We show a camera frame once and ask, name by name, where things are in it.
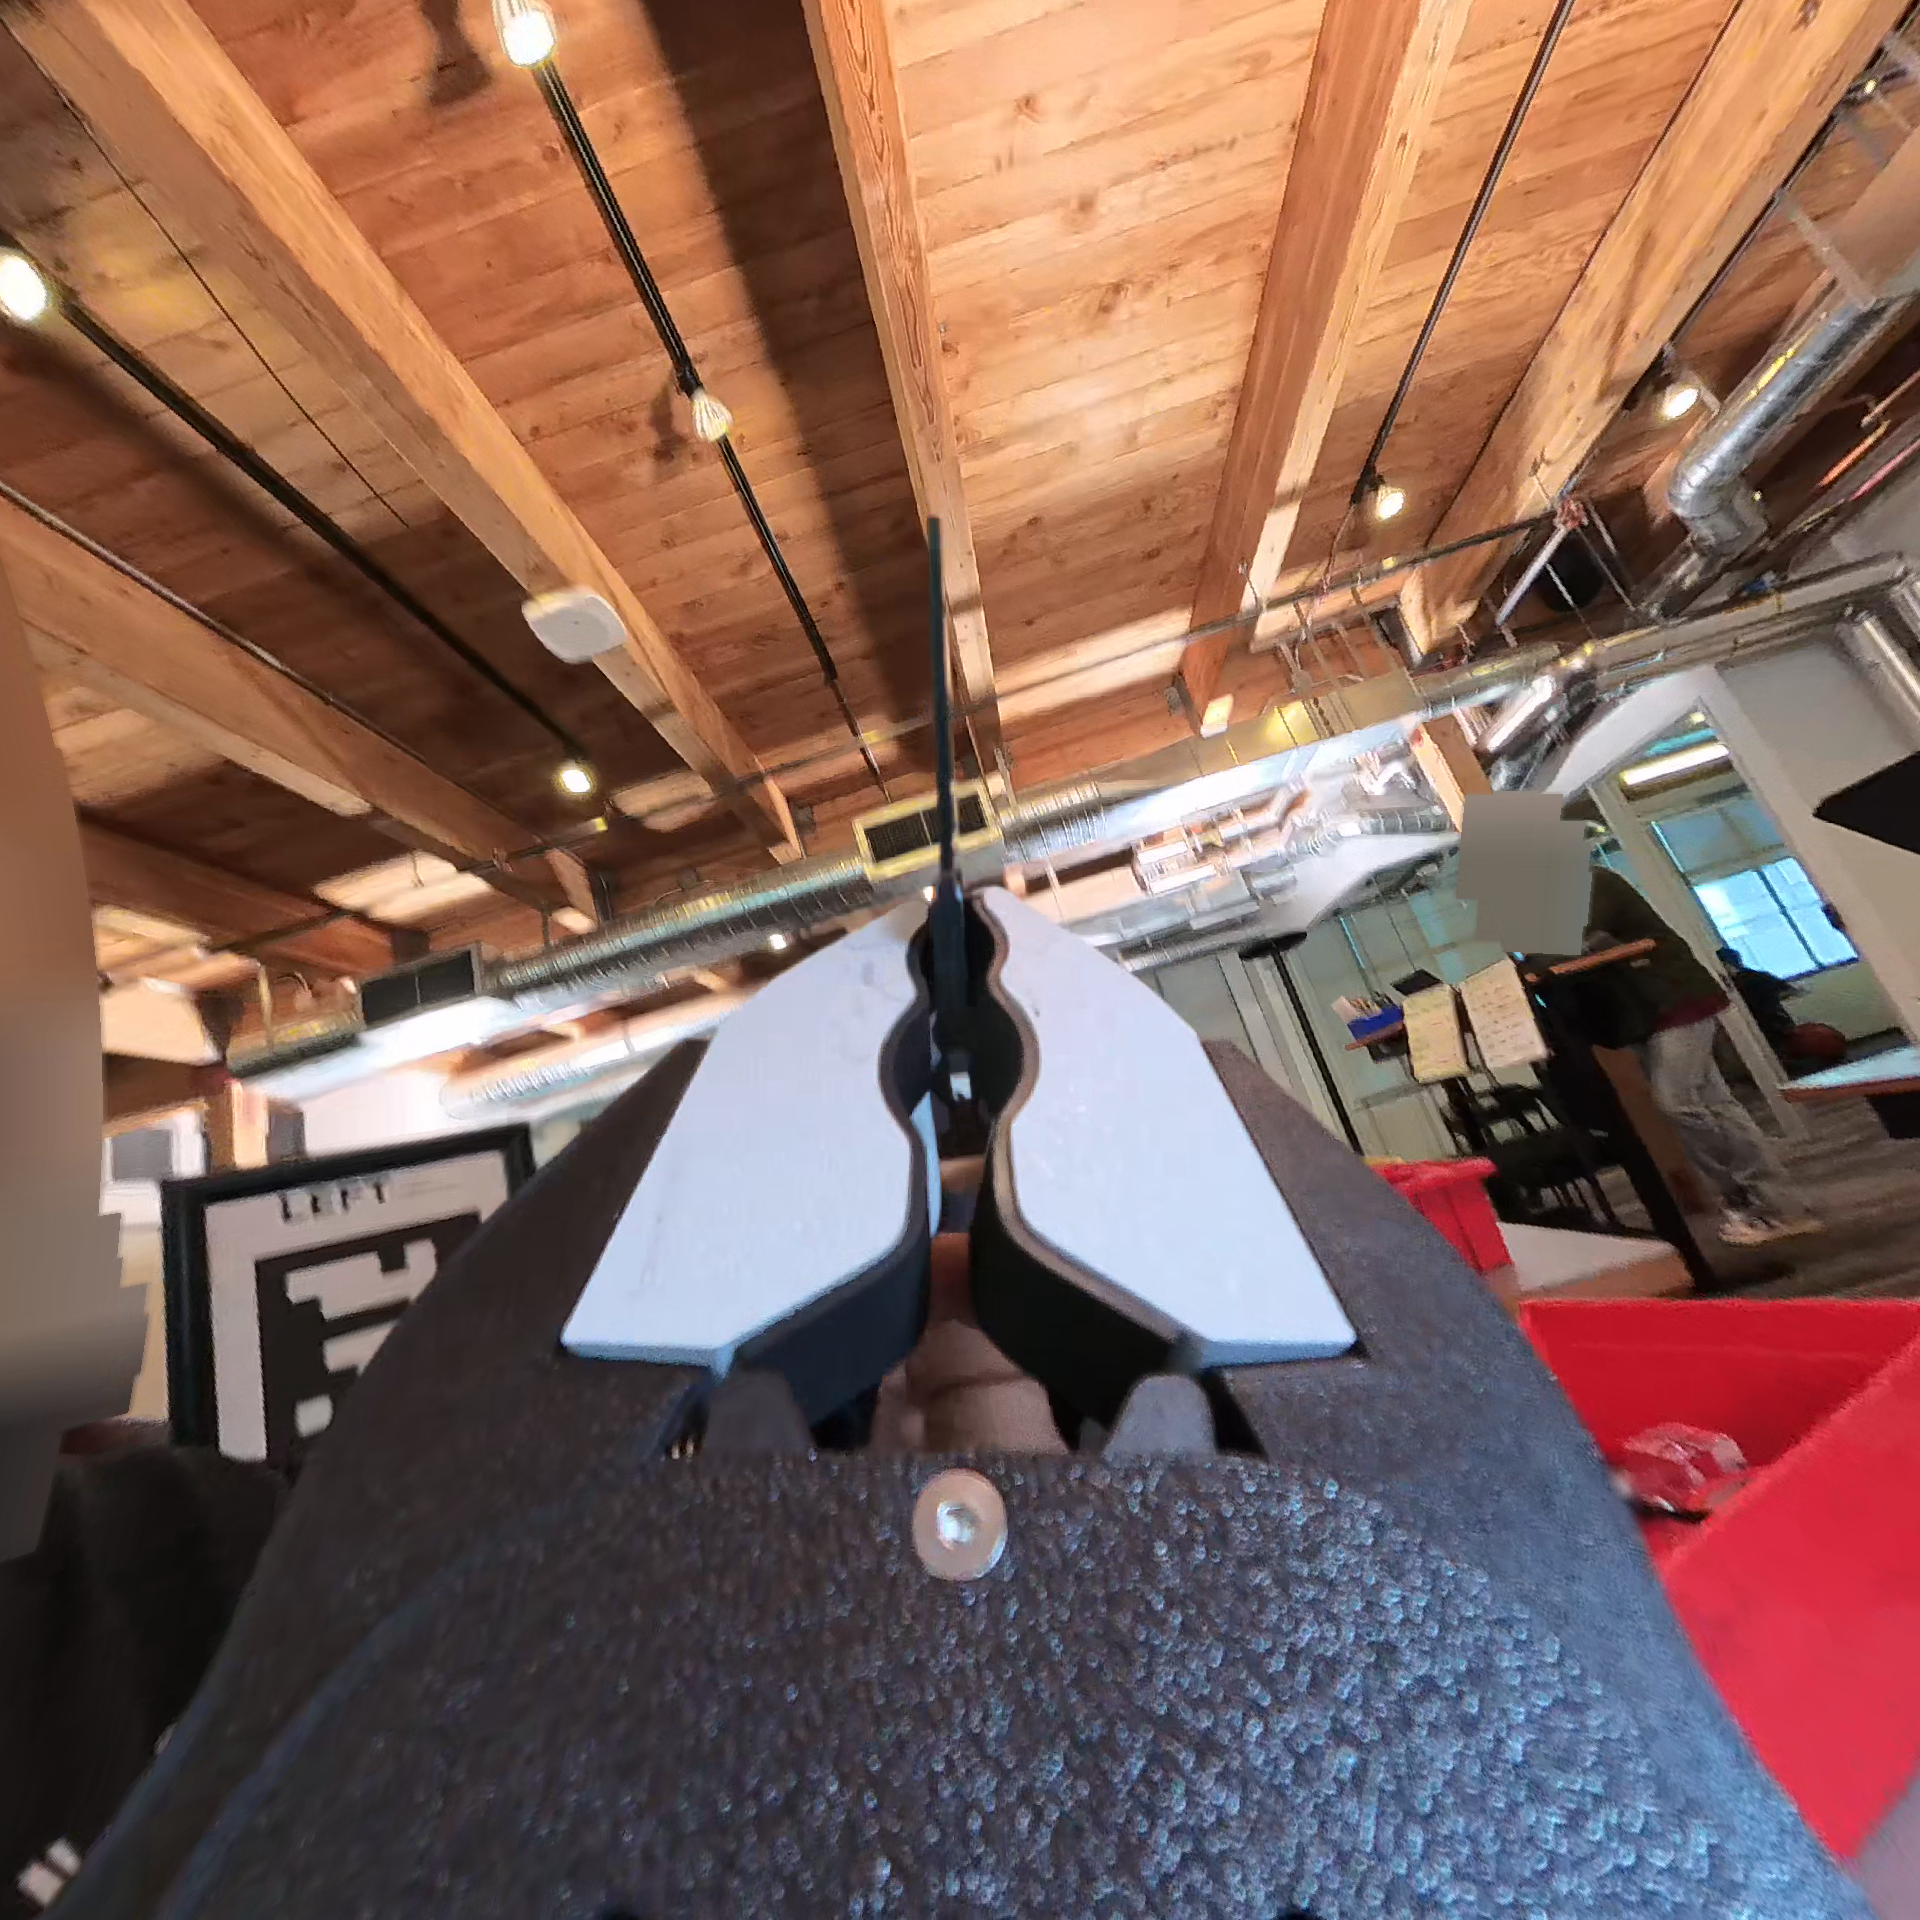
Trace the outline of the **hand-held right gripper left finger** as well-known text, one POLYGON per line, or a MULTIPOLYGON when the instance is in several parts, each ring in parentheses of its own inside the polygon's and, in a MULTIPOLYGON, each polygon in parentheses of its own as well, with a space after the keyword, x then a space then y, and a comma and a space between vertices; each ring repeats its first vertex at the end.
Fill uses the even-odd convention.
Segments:
POLYGON ((938 1145, 923 905, 708 1039, 570 1315, 576 1359, 887 1372, 918 1341, 938 1145))

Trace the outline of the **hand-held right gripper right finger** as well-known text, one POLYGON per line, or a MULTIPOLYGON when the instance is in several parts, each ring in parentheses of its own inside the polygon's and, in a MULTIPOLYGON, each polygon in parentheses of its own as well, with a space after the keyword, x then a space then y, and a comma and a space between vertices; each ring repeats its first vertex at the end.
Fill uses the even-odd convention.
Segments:
POLYGON ((1017 1039, 995 1115, 991 1203, 1029 1266, 1024 1370, 1238 1370, 1349 1355, 1356 1322, 1255 1145, 1199 1033, 1121 962, 983 890, 987 1003, 1017 1039))

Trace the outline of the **black packet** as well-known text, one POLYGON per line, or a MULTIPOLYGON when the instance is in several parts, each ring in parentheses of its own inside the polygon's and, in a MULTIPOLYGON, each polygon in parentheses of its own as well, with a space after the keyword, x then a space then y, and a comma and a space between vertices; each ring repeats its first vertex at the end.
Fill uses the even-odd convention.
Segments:
POLYGON ((954 661, 944 586, 944 527, 927 517, 929 561, 929 732, 933 732, 933 898, 923 923, 923 978, 929 991, 933 1094, 945 1115, 944 1141, 974 1151, 987 1141, 974 1079, 974 1003, 962 877, 955 870, 954 771, 954 661))

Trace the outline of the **person's left hand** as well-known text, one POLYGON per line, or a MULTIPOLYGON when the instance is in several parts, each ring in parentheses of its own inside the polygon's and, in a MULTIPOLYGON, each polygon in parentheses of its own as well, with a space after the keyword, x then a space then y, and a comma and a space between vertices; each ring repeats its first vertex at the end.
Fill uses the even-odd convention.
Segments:
POLYGON ((1042 1382, 977 1327, 941 1319, 881 1378, 867 1450, 1065 1458, 1067 1444, 1042 1382))

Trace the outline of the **black floor lamp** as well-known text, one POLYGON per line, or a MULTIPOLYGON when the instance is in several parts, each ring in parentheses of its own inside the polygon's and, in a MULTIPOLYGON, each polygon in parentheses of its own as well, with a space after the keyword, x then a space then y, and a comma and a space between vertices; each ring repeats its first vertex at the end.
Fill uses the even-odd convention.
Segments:
POLYGON ((1349 1103, 1346 1103, 1346 1097, 1339 1092, 1339 1079, 1336 1079, 1336 1072, 1327 1064, 1327 1056, 1326 1056, 1326 1050, 1321 1050, 1321 1042, 1317 1035, 1317 1026, 1313 1026, 1306 995, 1303 995, 1303 991, 1300 991, 1300 983, 1292 978, 1289 953, 1303 941, 1306 941, 1306 935, 1292 931, 1292 935, 1266 936, 1258 946, 1260 946, 1260 958, 1274 966, 1274 978, 1277 978, 1277 983, 1278 983, 1278 991, 1287 995, 1287 1005, 1292 1011, 1292 1022, 1300 1029, 1300 1039, 1310 1050, 1313 1072, 1317 1072, 1317 1079, 1318 1079, 1318 1084, 1326 1092, 1326 1102, 1331 1103, 1331 1116, 1339 1120, 1339 1133, 1349 1141, 1349 1145, 1356 1151, 1356 1157, 1361 1157, 1361 1136, 1357 1136, 1356 1116, 1350 1116, 1350 1109, 1349 1109, 1349 1103))

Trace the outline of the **red ribbed bin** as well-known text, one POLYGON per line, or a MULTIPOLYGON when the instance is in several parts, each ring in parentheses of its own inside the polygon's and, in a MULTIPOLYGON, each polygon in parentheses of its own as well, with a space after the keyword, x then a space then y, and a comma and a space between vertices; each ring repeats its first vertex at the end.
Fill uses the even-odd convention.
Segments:
POLYGON ((1502 1217, 1490 1181, 1497 1174, 1491 1159, 1369 1159, 1372 1174, 1389 1186, 1419 1217, 1480 1275, 1497 1275, 1511 1265, 1502 1217))

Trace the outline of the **grey side table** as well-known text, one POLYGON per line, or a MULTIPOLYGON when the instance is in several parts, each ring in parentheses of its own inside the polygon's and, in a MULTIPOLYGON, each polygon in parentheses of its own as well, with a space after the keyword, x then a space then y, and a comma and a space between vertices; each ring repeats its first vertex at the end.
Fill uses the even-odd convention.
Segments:
POLYGON ((1544 1301, 1684 1301, 1692 1275, 1658 1238, 1502 1226, 1506 1266, 1485 1288, 1511 1311, 1544 1301))

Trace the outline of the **framed marker sign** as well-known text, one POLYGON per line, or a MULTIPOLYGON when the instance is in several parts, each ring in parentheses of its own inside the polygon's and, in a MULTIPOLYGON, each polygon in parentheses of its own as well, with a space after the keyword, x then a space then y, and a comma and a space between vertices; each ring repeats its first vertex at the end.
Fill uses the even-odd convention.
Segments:
POLYGON ((172 1439, 292 1481, 394 1322, 534 1168, 520 1120, 163 1181, 172 1439))

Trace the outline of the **white ceiling access point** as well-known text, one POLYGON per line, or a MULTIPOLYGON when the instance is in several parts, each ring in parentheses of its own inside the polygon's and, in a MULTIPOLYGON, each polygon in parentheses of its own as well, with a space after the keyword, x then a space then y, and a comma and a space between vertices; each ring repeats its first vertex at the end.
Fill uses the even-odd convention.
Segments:
POLYGON ((521 601, 521 620, 543 650, 562 663, 620 653, 631 640, 620 610, 589 588, 556 588, 521 601))

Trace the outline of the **long wooden desk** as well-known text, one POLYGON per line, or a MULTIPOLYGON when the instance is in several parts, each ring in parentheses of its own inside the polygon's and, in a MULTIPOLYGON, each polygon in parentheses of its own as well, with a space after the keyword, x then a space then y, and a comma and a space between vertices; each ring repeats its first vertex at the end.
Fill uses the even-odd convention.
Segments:
POLYGON ((1812 1108, 1836 1102, 1909 1102, 1917 1097, 1917 1045, 1898 1045, 1783 1084, 1783 1102, 1812 1108))

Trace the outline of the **red plastic bin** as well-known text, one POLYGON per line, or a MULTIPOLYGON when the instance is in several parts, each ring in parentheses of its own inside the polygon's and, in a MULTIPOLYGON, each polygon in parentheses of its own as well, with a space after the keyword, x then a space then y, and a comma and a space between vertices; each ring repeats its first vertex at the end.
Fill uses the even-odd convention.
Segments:
POLYGON ((1658 1428, 1744 1481, 1641 1542, 1699 1662, 1832 1854, 1917 1780, 1917 1302, 1546 1301, 1518 1327, 1609 1466, 1658 1428))

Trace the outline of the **person's black hoodie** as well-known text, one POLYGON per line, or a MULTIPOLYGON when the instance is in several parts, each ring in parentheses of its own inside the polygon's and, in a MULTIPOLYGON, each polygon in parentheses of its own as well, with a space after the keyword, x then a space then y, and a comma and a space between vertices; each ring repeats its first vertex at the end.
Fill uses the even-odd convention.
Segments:
POLYGON ((4 1916, 44 1916, 194 1696, 286 1498, 153 1425, 81 1431, 4 1563, 4 1916))

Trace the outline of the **wooden-rimmed black board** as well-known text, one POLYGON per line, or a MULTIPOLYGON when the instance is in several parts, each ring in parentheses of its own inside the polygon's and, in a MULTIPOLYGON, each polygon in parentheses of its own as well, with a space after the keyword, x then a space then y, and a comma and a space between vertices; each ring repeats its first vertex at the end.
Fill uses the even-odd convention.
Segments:
POLYGON ((1846 783, 1812 807, 1818 824, 1858 833, 1898 851, 1920 851, 1917 809, 1920 756, 1890 762, 1886 768, 1846 783))

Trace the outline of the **silver ventilation duct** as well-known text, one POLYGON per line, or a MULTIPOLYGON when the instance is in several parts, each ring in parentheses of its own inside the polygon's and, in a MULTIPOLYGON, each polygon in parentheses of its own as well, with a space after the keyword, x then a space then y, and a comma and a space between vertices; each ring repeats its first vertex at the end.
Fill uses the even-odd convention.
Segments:
MULTIPOLYGON (((1313 739, 1327 703, 1292 703, 1216 739, 1123 762, 1080 781, 991 799, 955 794, 955 873, 1055 870, 1199 830, 1200 855, 1266 873, 1363 836, 1445 836, 1453 818, 1410 747, 1410 719, 1313 739)), ((285 1022, 227 1053, 227 1072, 271 1097, 314 1097, 447 1053, 495 1045, 556 1020, 647 995, 667 980, 792 944, 821 923, 923 898, 941 877, 941 809, 909 799, 855 824, 853 851, 711 885, 534 953, 473 946, 365 980, 341 1015, 285 1022)))
POLYGON ((1752 474, 1815 401, 1867 362, 1917 305, 1917 276, 1851 299, 1829 289, 1748 371, 1668 477, 1668 513, 1699 561, 1741 560, 1766 534, 1752 474))

